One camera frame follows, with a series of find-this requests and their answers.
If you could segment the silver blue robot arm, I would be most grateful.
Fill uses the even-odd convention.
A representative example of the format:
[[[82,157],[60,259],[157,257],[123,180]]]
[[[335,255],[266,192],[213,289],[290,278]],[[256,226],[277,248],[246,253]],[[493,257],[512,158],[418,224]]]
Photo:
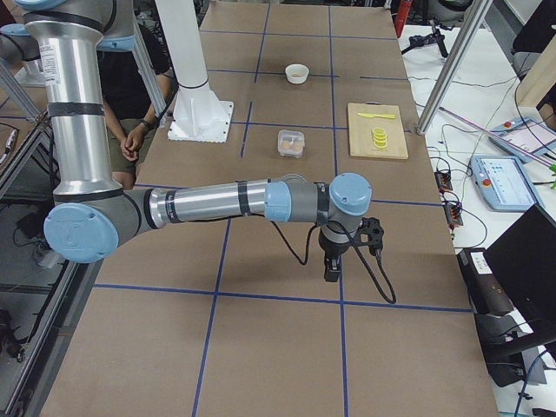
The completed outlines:
[[[366,216],[371,186],[354,173],[331,183],[285,175],[190,189],[124,190],[112,175],[97,53],[141,44],[132,3],[23,1],[21,8],[40,50],[61,176],[43,229],[65,259],[100,261],[135,236],[170,223],[260,216],[276,224],[310,223],[319,231],[325,278],[336,281],[341,255],[377,237]]]
[[[22,23],[9,23],[1,27],[1,63],[14,73],[23,86],[45,85],[43,66],[37,40]]]

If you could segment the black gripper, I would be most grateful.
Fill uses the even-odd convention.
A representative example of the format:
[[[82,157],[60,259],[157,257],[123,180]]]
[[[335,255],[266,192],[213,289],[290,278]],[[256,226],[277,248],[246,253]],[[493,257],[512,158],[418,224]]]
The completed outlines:
[[[348,228],[341,223],[327,223],[320,227],[319,245],[324,251],[324,279],[337,282],[341,278],[341,255],[352,245],[357,227]]]

